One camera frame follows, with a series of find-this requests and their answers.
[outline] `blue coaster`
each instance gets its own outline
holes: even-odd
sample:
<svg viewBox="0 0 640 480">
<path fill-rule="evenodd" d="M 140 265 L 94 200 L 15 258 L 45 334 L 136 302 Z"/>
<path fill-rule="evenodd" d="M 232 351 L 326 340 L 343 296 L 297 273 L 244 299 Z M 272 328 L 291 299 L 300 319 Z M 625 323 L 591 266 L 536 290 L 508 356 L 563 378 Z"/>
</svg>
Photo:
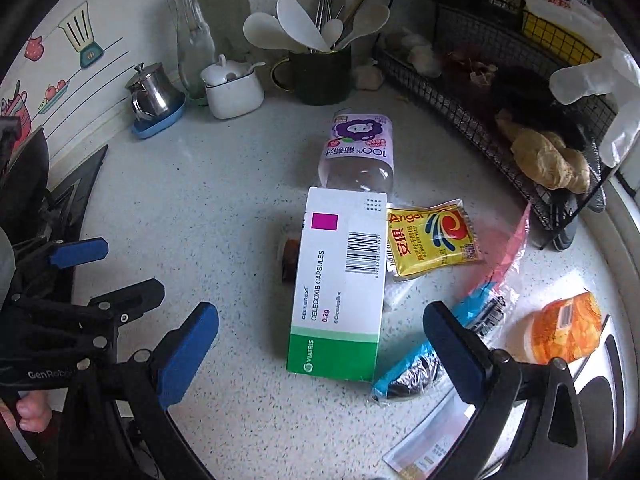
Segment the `blue coaster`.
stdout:
<svg viewBox="0 0 640 480">
<path fill-rule="evenodd" d="M 178 108 L 174 113 L 172 113 L 168 117 L 165 117 L 159 123 L 152 124 L 151 126 L 147 126 L 145 124 L 145 121 L 140 121 L 139 119 L 136 119 L 136 121 L 131 125 L 132 133 L 139 139 L 148 139 L 149 137 L 153 137 L 155 134 L 168 128 L 169 126 L 174 124 L 175 121 L 177 121 L 182 117 L 186 102 L 187 102 L 187 99 L 185 99 L 182 102 L 182 104 L 180 105 L 180 108 Z"/>
</svg>

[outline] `white countertop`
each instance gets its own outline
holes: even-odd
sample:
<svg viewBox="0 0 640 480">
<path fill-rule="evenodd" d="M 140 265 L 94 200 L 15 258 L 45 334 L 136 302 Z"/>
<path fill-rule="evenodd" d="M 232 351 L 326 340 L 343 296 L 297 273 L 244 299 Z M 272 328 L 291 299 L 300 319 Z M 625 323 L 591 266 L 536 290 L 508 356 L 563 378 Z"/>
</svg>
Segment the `white countertop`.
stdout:
<svg viewBox="0 0 640 480">
<path fill-rule="evenodd" d="M 198 302 L 217 306 L 218 338 L 170 413 L 219 480 L 391 478 L 382 456 L 438 400 L 381 408 L 367 402 L 368 384 L 285 370 L 292 287 L 280 283 L 276 250 L 283 230 L 302 222 L 332 116 L 344 107 L 391 118 L 392 200 L 431 206 L 462 198 L 487 261 L 496 263 L 524 199 L 462 136 L 386 87 L 320 108 L 268 95 L 260 109 L 229 121 L 214 120 L 207 108 L 190 108 L 150 139 L 129 132 L 111 139 L 98 174 L 82 237 L 101 236 L 110 251 L 105 260 L 76 270 L 74 302 L 152 277 L 164 284 L 162 305 L 121 330 L 121 360 L 155 347 Z M 541 233 L 534 221 L 534 243 Z M 479 264 L 428 274 L 403 305 L 384 315 L 379 370 L 422 340 L 427 302 L 453 305 L 487 270 Z M 616 321 L 627 377 L 637 376 L 616 284 L 582 222 L 563 253 L 530 245 L 521 272 L 514 322 L 588 288 Z M 519 333 L 515 322 L 508 348 L 516 356 Z M 635 420 L 635 412 L 629 415 Z"/>
</svg>

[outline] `blue gripper pad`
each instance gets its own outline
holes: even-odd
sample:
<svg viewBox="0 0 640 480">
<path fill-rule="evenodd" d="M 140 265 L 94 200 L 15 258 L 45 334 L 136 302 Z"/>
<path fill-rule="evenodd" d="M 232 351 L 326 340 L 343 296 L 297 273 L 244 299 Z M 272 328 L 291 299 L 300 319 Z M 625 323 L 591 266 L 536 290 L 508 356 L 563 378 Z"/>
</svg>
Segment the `blue gripper pad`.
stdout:
<svg viewBox="0 0 640 480">
<path fill-rule="evenodd" d="M 218 311 L 201 302 L 177 330 L 162 338 L 153 352 L 156 393 L 164 410 L 182 400 L 200 363 L 218 335 Z"/>
<path fill-rule="evenodd" d="M 59 269 L 102 260 L 109 253 L 109 244 L 104 238 L 91 238 L 69 244 L 60 244 L 49 254 L 49 263 Z"/>
<path fill-rule="evenodd" d="M 493 370 L 489 349 L 476 334 L 465 329 L 441 301 L 425 307 L 422 326 L 460 399 L 480 406 Z"/>
</svg>

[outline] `magenta square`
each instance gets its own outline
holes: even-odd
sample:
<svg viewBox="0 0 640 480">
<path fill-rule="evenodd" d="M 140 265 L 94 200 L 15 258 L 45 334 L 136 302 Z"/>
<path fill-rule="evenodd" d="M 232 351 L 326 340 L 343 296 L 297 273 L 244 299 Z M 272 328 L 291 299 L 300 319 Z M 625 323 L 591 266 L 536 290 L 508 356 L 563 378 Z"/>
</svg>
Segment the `magenta square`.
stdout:
<svg viewBox="0 0 640 480">
<path fill-rule="evenodd" d="M 338 215 L 328 215 L 327 213 L 314 213 L 311 217 L 312 229 L 325 229 L 327 231 L 338 230 Z"/>
</svg>

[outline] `human hand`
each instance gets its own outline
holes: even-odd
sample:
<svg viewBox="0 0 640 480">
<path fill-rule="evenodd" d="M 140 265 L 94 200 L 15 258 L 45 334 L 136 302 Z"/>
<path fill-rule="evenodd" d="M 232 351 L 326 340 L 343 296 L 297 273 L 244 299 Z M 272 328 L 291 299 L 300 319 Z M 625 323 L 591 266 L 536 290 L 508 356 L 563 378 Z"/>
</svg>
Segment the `human hand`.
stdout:
<svg viewBox="0 0 640 480">
<path fill-rule="evenodd" d="M 47 393 L 44 391 L 29 392 L 16 404 L 16 410 L 22 417 L 20 419 L 20 429 L 23 431 L 33 431 L 41 433 L 47 429 L 51 421 L 51 408 L 47 402 Z M 0 415 L 4 418 L 4 423 L 10 430 L 16 428 L 16 420 L 13 413 L 0 399 Z"/>
</svg>

